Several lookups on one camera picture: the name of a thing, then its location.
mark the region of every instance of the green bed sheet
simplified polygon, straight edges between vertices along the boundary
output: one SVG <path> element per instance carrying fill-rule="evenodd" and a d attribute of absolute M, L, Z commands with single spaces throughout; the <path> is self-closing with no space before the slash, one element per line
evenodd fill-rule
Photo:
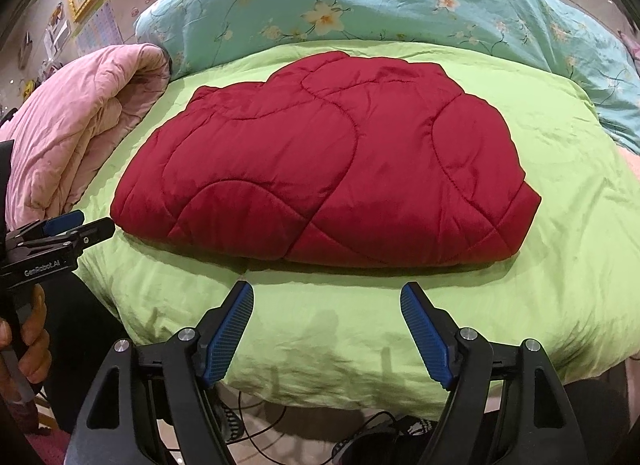
<path fill-rule="evenodd" d="M 219 305 L 238 278 L 255 309 L 225 382 L 289 405 L 378 407 L 437 415 L 446 399 L 404 324 L 399 293 L 420 282 L 437 307 L 487 339 L 542 342 L 565 381 L 597 375 L 640 350 L 640 185 L 568 79 L 480 53 L 400 42 L 282 45 L 171 83 L 116 149 L 78 208 L 109 214 L 127 163 L 201 85 L 265 80 L 299 58 L 436 62 L 497 107 L 542 205 L 520 253 L 484 268 L 346 271 L 178 254 L 124 235 L 86 251 L 78 274 L 137 343 L 168 338 Z"/>

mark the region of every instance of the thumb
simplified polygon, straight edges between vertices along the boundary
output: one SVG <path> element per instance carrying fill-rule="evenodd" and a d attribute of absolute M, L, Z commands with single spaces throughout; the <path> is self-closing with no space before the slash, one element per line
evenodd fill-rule
<path fill-rule="evenodd" d="M 0 350 L 11 344 L 11 328 L 9 324 L 0 319 Z"/>

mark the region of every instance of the bed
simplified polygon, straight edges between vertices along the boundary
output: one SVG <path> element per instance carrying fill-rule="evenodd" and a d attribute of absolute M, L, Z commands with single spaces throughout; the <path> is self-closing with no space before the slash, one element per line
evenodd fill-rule
<path fill-rule="evenodd" d="M 173 82 L 76 204 L 87 221 L 109 214 L 129 161 L 198 87 L 266 80 L 329 50 L 441 64 L 502 113 L 543 200 L 515 257 L 449 270 L 264 263 L 118 229 L 84 253 L 78 275 L 135 342 L 196 324 L 246 279 L 254 314 L 226 383 L 287 405 L 420 416 L 438 415 L 446 392 L 428 379 L 402 319 L 407 281 L 489 340 L 540 340 L 566 382 L 640 350 L 640 185 L 618 152 L 640 151 L 640 77 L 589 17 L 558 0 L 159 0 L 136 33 L 169 53 Z"/>

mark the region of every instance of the black pants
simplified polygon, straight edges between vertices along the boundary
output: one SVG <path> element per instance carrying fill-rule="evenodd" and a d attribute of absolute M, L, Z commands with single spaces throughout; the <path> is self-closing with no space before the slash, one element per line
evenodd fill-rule
<path fill-rule="evenodd" d="M 52 411 L 64 431 L 71 433 L 94 377 L 118 339 L 127 337 L 122 324 L 116 320 L 91 291 L 75 275 L 65 275 L 43 284 L 47 299 L 46 328 L 51 337 L 53 357 L 45 390 Z M 622 437 L 628 431 L 626 400 L 605 382 L 580 381 L 566 387 L 590 458 L 590 464 L 605 464 Z M 481 434 L 491 438 L 495 413 L 485 416 Z M 409 455 L 421 453 L 426 443 L 410 437 L 404 449 Z M 376 456 L 384 456 L 373 442 L 364 442 L 371 453 L 362 463 L 373 465 Z M 398 463 L 409 465 L 412 461 Z"/>
<path fill-rule="evenodd" d="M 104 357 L 127 332 L 76 275 L 63 275 L 42 287 L 52 356 L 44 389 L 60 429 L 71 433 Z"/>

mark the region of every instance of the floor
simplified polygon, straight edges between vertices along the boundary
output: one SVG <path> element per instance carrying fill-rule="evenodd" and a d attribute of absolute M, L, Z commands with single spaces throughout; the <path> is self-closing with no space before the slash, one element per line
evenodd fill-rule
<path fill-rule="evenodd" d="M 581 8 L 615 32 L 618 29 L 630 32 L 630 26 L 623 13 L 612 0 L 565 0 Z M 640 362 L 628 361 L 626 371 L 630 378 L 640 384 Z M 238 405 L 237 392 L 225 389 L 223 400 L 230 407 Z M 282 413 L 283 407 L 262 403 L 257 398 L 242 395 L 245 424 L 249 433 L 268 427 Z M 640 393 L 629 392 L 631 412 L 634 419 L 640 413 Z M 490 402 L 497 407 L 495 399 Z M 285 465 L 318 465 L 330 456 L 334 442 L 353 434 L 374 411 L 339 411 L 337 409 L 288 408 L 276 429 L 271 429 L 254 439 L 255 444 L 268 456 Z M 177 448 L 178 443 L 172 428 L 161 424 L 161 435 L 167 447 Z M 267 465 L 271 461 L 261 456 L 249 441 L 230 446 L 233 457 L 239 465 Z M 182 463 L 179 452 L 174 456 Z"/>

